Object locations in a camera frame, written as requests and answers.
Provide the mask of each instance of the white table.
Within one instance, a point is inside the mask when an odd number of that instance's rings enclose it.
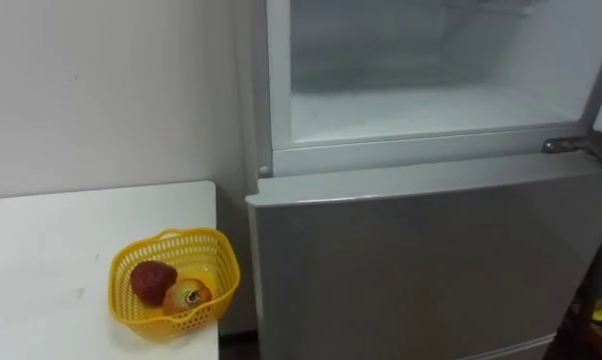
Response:
[[[106,301],[116,252],[199,226],[216,226],[208,181],[0,199],[0,360],[218,359],[216,323],[155,344]]]

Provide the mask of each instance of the refrigerator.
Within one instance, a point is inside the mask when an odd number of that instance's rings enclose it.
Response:
[[[263,359],[541,359],[602,241],[602,0],[249,10]]]

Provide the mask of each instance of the apple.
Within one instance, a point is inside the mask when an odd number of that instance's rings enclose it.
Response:
[[[163,313],[174,315],[212,300],[212,292],[199,279],[183,279],[172,285],[163,299]]]
[[[148,306],[161,306],[166,291],[176,281],[177,270],[160,261],[140,262],[130,273],[132,291]]]

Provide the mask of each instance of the door hinge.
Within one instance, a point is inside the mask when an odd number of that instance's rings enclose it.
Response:
[[[590,142],[585,136],[554,138],[543,142],[541,152],[545,154],[559,154],[577,150],[591,152]]]
[[[583,151],[602,164],[602,133],[591,131],[587,136],[548,139],[543,142],[541,148],[541,152],[545,154],[572,151]]]

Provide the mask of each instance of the yellow plastic basket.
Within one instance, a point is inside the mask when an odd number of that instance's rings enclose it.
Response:
[[[212,301],[192,310],[163,315],[161,307],[145,306],[130,285],[132,269],[157,260],[179,272],[178,280],[197,278],[212,292]],[[162,340],[193,331],[219,319],[230,305],[241,273],[230,242],[213,229],[166,229],[121,250],[112,260],[108,307],[112,317],[147,339]]]

